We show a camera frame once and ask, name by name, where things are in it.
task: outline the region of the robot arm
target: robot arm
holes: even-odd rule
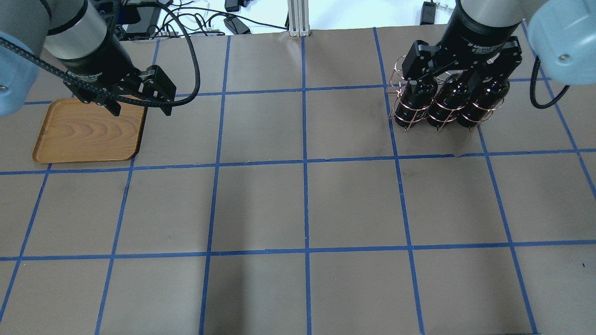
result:
[[[596,83],[596,0],[456,0],[439,43],[415,41],[403,61],[398,125],[408,129],[426,118],[438,129],[456,119],[476,126],[509,90],[508,77],[522,61],[512,33],[525,17],[531,18],[530,45],[553,79]],[[461,72],[438,85],[436,77],[450,70]],[[532,101],[537,108],[556,102]]]
[[[134,103],[117,95],[152,102],[142,106],[160,107],[166,115],[171,114],[172,106],[182,104],[173,103],[176,86],[159,66],[140,71],[132,64],[89,0],[4,1],[0,38],[31,53],[30,58],[38,57],[45,47],[68,69],[70,76],[63,76],[64,84],[81,102],[104,106],[115,116],[120,113],[116,100]],[[191,55],[198,73],[193,49]],[[1,116],[20,109],[39,70],[14,49],[0,48],[0,56]]]

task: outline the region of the wood grain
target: wood grain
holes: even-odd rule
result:
[[[33,151],[40,164],[128,160],[138,152],[146,108],[122,104],[120,116],[76,98],[54,101]]]

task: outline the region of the brown wooden board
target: brown wooden board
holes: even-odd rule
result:
[[[40,164],[129,160],[137,154],[147,109],[122,104],[120,116],[76,98],[54,101],[33,150]]]

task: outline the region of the black band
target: black band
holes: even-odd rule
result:
[[[39,0],[39,2],[41,2],[41,4],[45,7],[45,10],[48,12],[49,15],[49,19],[52,19],[52,11],[49,9],[49,5],[48,2],[46,0]]]
[[[64,23],[63,25],[61,25],[59,27],[52,28],[52,29],[48,30],[48,36],[56,35],[61,32],[65,32],[66,30],[69,30],[70,28],[74,27],[75,24],[77,24],[83,18],[83,16],[85,16],[85,13],[87,12],[87,6],[88,6],[88,2],[87,2],[87,0],[84,0],[83,6],[79,9],[79,12],[76,13],[76,15],[73,18],[71,18],[67,23]]]

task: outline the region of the white floor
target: white floor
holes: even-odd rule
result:
[[[175,4],[186,4],[186,0],[174,0]],[[225,11],[225,0],[195,0],[188,6],[205,7],[213,10]],[[309,1],[309,22],[311,29],[354,29],[370,27],[390,26],[417,26],[420,23],[420,10],[423,0],[310,0]],[[435,23],[445,24],[449,21],[451,10],[455,6],[455,0],[439,0]],[[199,14],[208,18],[213,13],[198,11]],[[180,13],[196,13],[196,10],[183,10]],[[252,0],[248,7],[241,7],[238,14],[252,20],[283,26],[288,13],[286,0]],[[223,17],[213,19],[212,27],[230,35],[231,32],[225,27]],[[191,24],[193,21],[184,18],[183,23]],[[244,21],[252,33],[278,32],[279,29],[259,26]]]

